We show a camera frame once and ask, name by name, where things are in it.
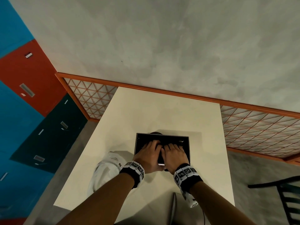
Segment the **white cloth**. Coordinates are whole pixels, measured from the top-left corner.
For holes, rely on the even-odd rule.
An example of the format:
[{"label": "white cloth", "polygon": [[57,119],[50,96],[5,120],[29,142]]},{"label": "white cloth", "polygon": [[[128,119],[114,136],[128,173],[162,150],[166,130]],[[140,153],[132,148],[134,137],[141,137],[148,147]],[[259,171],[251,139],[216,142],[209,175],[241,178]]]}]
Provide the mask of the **white cloth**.
[{"label": "white cloth", "polygon": [[119,154],[109,152],[104,156],[94,171],[92,179],[88,185],[87,197],[91,196],[97,189],[117,176],[126,164],[126,161]]}]

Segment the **gray floor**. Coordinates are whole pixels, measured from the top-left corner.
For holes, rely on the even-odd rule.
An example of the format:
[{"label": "gray floor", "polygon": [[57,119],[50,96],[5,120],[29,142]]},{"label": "gray floor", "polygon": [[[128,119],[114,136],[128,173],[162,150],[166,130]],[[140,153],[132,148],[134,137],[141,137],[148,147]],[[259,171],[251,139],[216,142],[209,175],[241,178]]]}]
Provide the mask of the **gray floor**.
[{"label": "gray floor", "polygon": [[[25,225],[52,225],[69,211],[53,206],[60,190],[91,137],[96,123],[88,122]],[[263,183],[300,175],[300,166],[228,152],[235,205],[258,225],[288,225],[276,188],[248,189],[248,184]]]}]

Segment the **chair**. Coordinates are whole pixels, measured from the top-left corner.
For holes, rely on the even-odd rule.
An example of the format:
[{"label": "chair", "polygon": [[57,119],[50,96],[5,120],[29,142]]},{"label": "chair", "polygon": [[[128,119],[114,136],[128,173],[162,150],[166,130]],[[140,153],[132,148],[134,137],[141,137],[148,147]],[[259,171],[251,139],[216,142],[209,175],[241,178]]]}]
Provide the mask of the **chair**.
[{"label": "chair", "polygon": [[289,224],[290,225],[300,225],[300,220],[293,219],[291,217],[291,213],[300,215],[300,209],[289,207],[287,205],[287,203],[296,203],[296,204],[300,205],[300,199],[294,198],[294,197],[285,197],[283,194],[283,193],[294,193],[294,194],[298,194],[300,197],[300,187],[289,184],[289,183],[296,182],[296,181],[300,181],[300,175],[286,178],[286,179],[279,180],[279,181],[268,182],[268,183],[264,183],[264,184],[248,185],[248,188],[256,189],[256,188],[266,188],[266,187],[276,186],[279,196],[280,196],[280,199],[281,199],[281,202],[283,204],[285,214],[287,215],[287,220],[288,220]]}]

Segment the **orange frame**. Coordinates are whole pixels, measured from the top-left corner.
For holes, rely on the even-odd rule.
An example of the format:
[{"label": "orange frame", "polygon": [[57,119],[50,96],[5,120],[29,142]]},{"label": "orange frame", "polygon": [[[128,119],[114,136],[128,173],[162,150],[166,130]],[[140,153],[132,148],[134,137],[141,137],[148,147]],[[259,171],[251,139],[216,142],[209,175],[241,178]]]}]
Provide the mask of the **orange frame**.
[{"label": "orange frame", "polygon": [[[156,88],[151,88],[151,87],[143,87],[143,86],[138,86],[138,85],[125,84],[125,83],[109,81],[109,80],[95,79],[95,78],[90,78],[90,77],[85,77],[85,76],[66,74],[66,73],[62,73],[62,72],[57,72],[55,75],[59,79],[59,81],[62,83],[62,85],[64,86],[66,91],[69,93],[69,95],[72,97],[72,99],[75,101],[75,103],[77,104],[79,109],[82,111],[84,116],[88,120],[94,121],[94,122],[99,122],[99,120],[96,120],[96,119],[93,119],[93,118],[89,117],[88,113],[82,107],[81,103],[77,100],[77,97],[73,94],[72,90],[69,88],[69,86],[65,82],[64,78],[69,78],[69,79],[74,79],[74,80],[81,80],[81,81],[88,81],[88,82],[92,82],[92,83],[98,83],[98,84],[109,85],[109,86],[114,86],[114,87],[132,88],[132,89],[150,91],[150,92],[161,93],[161,94],[166,94],[166,95],[179,96],[179,97],[184,97],[184,98],[189,98],[189,99],[196,99],[196,100],[202,100],[202,101],[207,101],[207,102],[212,102],[212,103],[218,103],[218,104],[223,105],[223,106],[231,106],[231,107],[235,107],[235,108],[254,110],[254,111],[258,111],[258,112],[264,112],[264,113],[269,113],[269,114],[276,114],[276,115],[281,115],[281,116],[287,116],[287,117],[300,119],[300,113],[292,112],[292,111],[274,109],[274,108],[269,108],[269,107],[264,107],[264,106],[250,105],[250,104],[241,103],[241,102],[232,102],[232,101],[228,101],[228,100],[222,100],[222,99],[215,99],[215,98],[209,98],[209,97],[198,96],[198,95],[185,94],[185,93],[162,90],[162,89],[156,89]],[[296,154],[296,155],[292,155],[292,156],[284,158],[284,159],[280,159],[280,158],[273,157],[273,156],[268,156],[268,155],[263,155],[263,154],[259,154],[259,153],[255,153],[255,152],[249,152],[249,151],[234,149],[234,148],[230,148],[230,147],[227,147],[227,150],[238,152],[238,153],[243,153],[243,154],[246,154],[246,155],[257,156],[257,157],[261,157],[261,158],[265,158],[265,159],[271,159],[271,160],[275,160],[275,161],[286,162],[286,163],[290,163],[290,164],[300,166],[300,162],[296,161],[296,160],[300,159],[300,153]]]}]

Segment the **chair backrest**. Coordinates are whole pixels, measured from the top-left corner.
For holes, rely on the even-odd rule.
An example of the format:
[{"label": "chair backrest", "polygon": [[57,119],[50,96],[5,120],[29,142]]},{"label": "chair backrest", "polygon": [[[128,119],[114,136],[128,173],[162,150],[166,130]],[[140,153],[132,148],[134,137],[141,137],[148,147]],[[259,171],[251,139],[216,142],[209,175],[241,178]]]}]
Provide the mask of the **chair backrest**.
[{"label": "chair backrest", "polygon": [[277,185],[277,190],[289,224],[300,225],[300,220],[292,218],[292,216],[295,217],[293,214],[300,217],[300,187],[284,183]]}]

